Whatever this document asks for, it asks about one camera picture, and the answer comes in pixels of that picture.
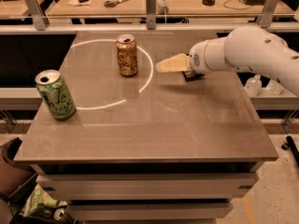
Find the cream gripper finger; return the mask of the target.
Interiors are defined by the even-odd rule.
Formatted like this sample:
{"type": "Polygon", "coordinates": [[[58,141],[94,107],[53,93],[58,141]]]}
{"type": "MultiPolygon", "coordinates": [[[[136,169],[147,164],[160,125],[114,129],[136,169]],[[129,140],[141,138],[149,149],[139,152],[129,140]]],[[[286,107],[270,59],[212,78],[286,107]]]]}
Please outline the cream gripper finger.
{"type": "Polygon", "coordinates": [[[171,58],[156,63],[156,70],[159,73],[181,72],[187,71],[189,69],[189,66],[189,57],[184,53],[180,53],[171,58]]]}

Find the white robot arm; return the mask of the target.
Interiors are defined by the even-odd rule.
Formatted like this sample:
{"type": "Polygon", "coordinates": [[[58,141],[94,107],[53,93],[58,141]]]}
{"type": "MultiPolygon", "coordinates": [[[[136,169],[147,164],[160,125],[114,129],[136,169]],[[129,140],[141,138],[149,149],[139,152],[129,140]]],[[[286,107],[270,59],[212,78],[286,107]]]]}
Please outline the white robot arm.
{"type": "Polygon", "coordinates": [[[188,55],[180,53],[156,63],[156,70],[196,74],[251,72],[271,78],[299,95],[299,53],[279,36],[258,26],[236,28],[226,37],[199,42],[188,55]]]}

